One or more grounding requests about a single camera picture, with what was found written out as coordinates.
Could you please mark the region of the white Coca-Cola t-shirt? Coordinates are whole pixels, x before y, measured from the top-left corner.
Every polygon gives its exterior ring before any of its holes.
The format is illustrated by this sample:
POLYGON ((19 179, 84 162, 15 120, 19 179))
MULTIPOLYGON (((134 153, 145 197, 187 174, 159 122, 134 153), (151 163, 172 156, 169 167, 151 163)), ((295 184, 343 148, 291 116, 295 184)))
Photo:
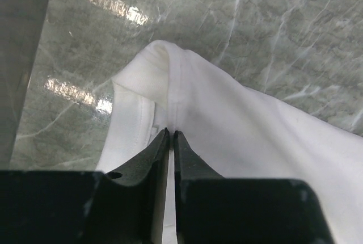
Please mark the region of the white Coca-Cola t-shirt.
POLYGON ((231 178, 295 178, 315 191, 336 243, 362 242, 362 138, 242 86, 193 51, 157 40, 112 77, 97 169, 144 150, 159 131, 231 178))

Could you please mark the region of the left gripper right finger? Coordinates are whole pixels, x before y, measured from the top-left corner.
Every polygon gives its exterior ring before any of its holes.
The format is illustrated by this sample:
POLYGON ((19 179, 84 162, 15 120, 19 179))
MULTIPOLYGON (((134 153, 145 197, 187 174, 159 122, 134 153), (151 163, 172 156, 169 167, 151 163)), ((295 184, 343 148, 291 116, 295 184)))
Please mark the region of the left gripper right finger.
POLYGON ((332 243, 311 187, 296 179, 224 178, 174 135, 179 243, 332 243))

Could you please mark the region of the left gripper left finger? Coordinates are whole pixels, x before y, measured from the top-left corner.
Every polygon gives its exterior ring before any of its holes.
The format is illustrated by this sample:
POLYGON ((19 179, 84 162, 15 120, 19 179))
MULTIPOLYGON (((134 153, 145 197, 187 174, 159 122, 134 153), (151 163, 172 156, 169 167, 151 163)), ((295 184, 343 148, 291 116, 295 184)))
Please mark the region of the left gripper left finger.
POLYGON ((170 134, 108 173, 2 171, 2 243, 161 243, 170 134))

